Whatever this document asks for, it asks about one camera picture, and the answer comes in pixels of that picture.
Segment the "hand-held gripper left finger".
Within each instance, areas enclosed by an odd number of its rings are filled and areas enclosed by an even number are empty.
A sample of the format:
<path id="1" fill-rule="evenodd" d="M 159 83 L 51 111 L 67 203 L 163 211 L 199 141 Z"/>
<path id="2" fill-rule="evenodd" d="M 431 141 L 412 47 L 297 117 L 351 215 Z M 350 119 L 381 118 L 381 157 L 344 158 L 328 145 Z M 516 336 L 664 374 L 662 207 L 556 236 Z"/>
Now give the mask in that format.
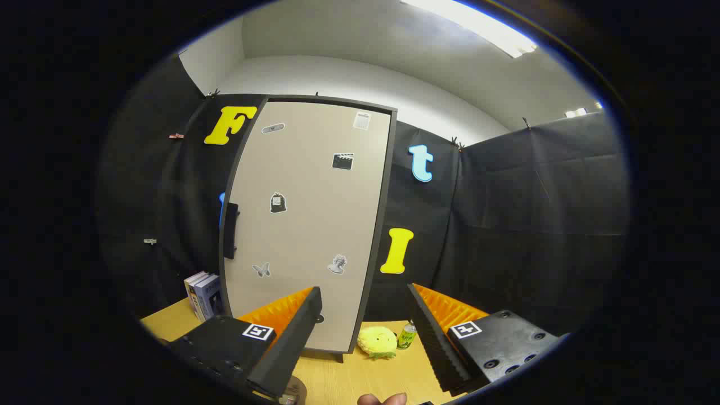
<path id="1" fill-rule="evenodd" d="M 169 343 L 188 366 L 241 394 L 278 398 L 322 309 L 317 286 L 244 316 L 216 316 Z"/>

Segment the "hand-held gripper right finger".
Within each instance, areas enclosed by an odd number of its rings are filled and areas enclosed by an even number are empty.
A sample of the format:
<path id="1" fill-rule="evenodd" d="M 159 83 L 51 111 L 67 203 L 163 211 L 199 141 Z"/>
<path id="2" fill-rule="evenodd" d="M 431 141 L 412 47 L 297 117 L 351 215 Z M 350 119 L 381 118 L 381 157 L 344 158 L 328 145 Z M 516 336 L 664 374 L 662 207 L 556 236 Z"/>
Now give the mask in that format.
<path id="1" fill-rule="evenodd" d="M 563 342 L 510 310 L 486 313 L 416 283 L 411 320 L 443 392 L 470 394 L 532 364 Z"/>

